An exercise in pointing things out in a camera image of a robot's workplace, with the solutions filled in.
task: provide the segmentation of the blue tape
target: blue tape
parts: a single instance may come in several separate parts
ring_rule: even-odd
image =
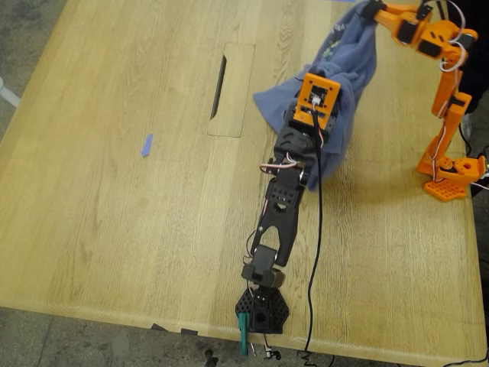
[[[141,149],[141,155],[143,157],[147,157],[150,154],[151,142],[153,141],[153,134],[149,134],[146,137],[146,141],[144,142],[143,148]]]

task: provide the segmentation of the small blue object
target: small blue object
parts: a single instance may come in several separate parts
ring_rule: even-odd
[[[150,154],[151,142],[153,141],[153,134],[149,134],[146,137],[146,141],[144,142],[143,148],[141,149],[141,155],[143,157],[147,157]]]
[[[240,345],[241,345],[241,355],[248,355],[248,341],[247,341],[247,333],[248,333],[248,324],[250,322],[250,314],[248,312],[240,312],[238,314],[238,327],[241,331]]]

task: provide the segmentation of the wooden table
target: wooden table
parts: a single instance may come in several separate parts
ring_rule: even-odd
[[[251,95],[311,61],[347,7],[69,0],[0,145],[0,305],[238,339],[241,257],[269,179],[257,166],[275,139]],[[380,28],[377,52],[345,163],[323,185],[310,349],[481,358],[471,201],[440,203],[414,170],[440,126],[438,65]],[[306,341],[316,201],[306,193],[300,207],[282,287],[291,313],[274,346]]]

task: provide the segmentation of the blue towel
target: blue towel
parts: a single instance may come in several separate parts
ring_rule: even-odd
[[[318,74],[341,84],[342,95],[338,98],[338,117],[334,122],[329,140],[322,147],[322,176],[331,175],[345,157],[351,137],[353,116],[361,92],[374,75],[377,58],[375,54],[374,22],[363,21],[361,10],[367,2],[350,8],[329,32],[311,65],[305,65],[295,77],[278,86],[253,95],[264,119],[275,132],[283,126],[283,112],[296,101],[305,73]],[[313,168],[308,188],[318,183],[317,166]]]

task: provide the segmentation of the gray floor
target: gray floor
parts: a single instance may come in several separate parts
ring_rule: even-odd
[[[0,0],[0,76],[19,96],[26,87],[66,0]],[[0,99],[0,139],[14,108]],[[474,114],[471,143],[479,152],[489,144],[489,98]],[[489,194],[474,199],[474,214],[481,258],[489,260]],[[489,265],[481,263],[485,291]],[[237,343],[198,336],[183,336],[52,317],[0,308],[0,367],[204,366],[204,352],[213,349],[218,365],[302,365],[293,350],[281,349],[280,362],[239,355]],[[312,362],[327,366],[331,356],[313,355]],[[389,363],[337,357],[334,366],[394,366]]]

